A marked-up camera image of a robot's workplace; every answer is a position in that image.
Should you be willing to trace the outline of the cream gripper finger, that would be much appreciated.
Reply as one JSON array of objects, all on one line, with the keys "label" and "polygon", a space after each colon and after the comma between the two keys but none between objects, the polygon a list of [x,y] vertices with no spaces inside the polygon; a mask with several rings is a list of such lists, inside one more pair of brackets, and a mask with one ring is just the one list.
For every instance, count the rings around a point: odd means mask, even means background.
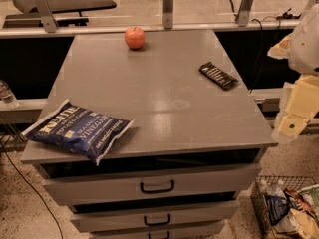
[{"label": "cream gripper finger", "polygon": [[295,140],[319,112],[319,78],[301,75],[290,84],[285,82],[274,122],[272,138],[277,143]]},{"label": "cream gripper finger", "polygon": [[291,40],[292,35],[288,34],[268,50],[267,56],[277,60],[288,59],[290,56]]}]

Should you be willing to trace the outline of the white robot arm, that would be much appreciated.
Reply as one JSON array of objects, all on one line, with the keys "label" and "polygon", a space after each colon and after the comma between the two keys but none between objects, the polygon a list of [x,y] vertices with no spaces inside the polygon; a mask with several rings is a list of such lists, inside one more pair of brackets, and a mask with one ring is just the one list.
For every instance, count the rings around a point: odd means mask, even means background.
[{"label": "white robot arm", "polygon": [[289,68],[300,74],[293,84],[283,86],[272,132],[277,143],[291,142],[319,112],[319,5],[315,4],[267,55],[287,59]]}]

